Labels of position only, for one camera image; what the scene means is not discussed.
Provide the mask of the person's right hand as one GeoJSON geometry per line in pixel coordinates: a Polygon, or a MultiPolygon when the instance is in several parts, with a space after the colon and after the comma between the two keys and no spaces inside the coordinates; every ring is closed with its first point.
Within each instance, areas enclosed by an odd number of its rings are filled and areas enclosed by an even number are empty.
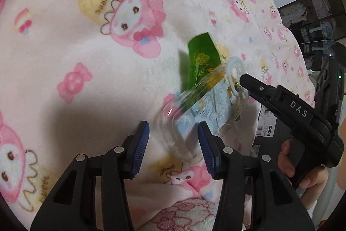
{"type": "MultiPolygon", "coordinates": [[[[282,143],[281,152],[278,155],[277,165],[287,178],[292,178],[296,172],[294,165],[288,155],[291,149],[291,140],[287,139],[282,143]]],[[[303,206],[311,209],[317,199],[320,197],[328,180],[329,172],[324,166],[317,166],[311,170],[299,183],[299,187],[304,189],[301,196],[303,206]]]]}

